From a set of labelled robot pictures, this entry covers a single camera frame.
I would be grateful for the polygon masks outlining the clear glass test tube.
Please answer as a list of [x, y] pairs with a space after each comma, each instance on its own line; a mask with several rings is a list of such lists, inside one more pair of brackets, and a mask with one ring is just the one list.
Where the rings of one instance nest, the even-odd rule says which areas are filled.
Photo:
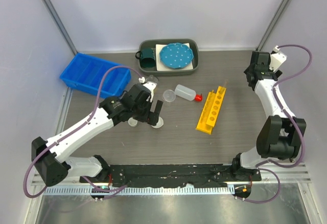
[[225, 80], [224, 84], [222, 86], [222, 92], [224, 92], [226, 90], [227, 84], [228, 84], [228, 80]]

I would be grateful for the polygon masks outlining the yellow test tube rack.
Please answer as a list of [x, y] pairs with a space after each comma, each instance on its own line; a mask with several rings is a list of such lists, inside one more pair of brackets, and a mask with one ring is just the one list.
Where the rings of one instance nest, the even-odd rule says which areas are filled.
[[216, 92], [213, 90], [209, 92], [198, 120], [196, 130], [209, 135], [212, 134], [212, 130], [216, 125], [222, 107], [225, 92], [226, 88], [223, 86], [219, 86]]

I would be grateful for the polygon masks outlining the blue plastic divided bin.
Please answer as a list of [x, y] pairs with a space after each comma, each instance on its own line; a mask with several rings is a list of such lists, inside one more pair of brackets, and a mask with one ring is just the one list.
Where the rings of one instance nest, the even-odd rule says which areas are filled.
[[[60, 75], [67, 87], [96, 96], [103, 75], [118, 63], [78, 53]], [[100, 97], [120, 96], [131, 80], [129, 69], [111, 71], [103, 83]]]

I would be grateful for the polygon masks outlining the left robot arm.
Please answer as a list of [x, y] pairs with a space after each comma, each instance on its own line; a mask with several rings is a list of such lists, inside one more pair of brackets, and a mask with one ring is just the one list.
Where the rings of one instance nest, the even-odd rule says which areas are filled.
[[32, 161], [47, 187], [66, 178], [86, 177], [93, 182], [105, 182], [110, 176], [108, 163], [99, 155], [89, 158], [72, 157], [72, 153], [98, 134], [121, 122], [134, 119], [154, 128], [162, 126], [158, 100], [151, 111], [157, 84], [148, 81], [135, 84], [122, 97], [111, 96], [100, 102], [83, 120], [47, 140], [38, 137], [32, 141]]

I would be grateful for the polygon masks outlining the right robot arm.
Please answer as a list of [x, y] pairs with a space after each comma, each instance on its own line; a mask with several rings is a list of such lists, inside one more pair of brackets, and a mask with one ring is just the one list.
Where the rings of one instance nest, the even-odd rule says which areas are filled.
[[259, 97], [267, 117], [251, 150], [237, 154], [230, 173], [238, 181], [255, 174], [268, 162], [277, 166], [281, 160], [300, 159], [303, 154], [303, 136], [307, 127], [304, 119], [297, 118], [287, 106], [280, 90], [279, 67], [287, 57], [278, 48], [273, 52], [252, 52], [244, 74], [249, 87]]

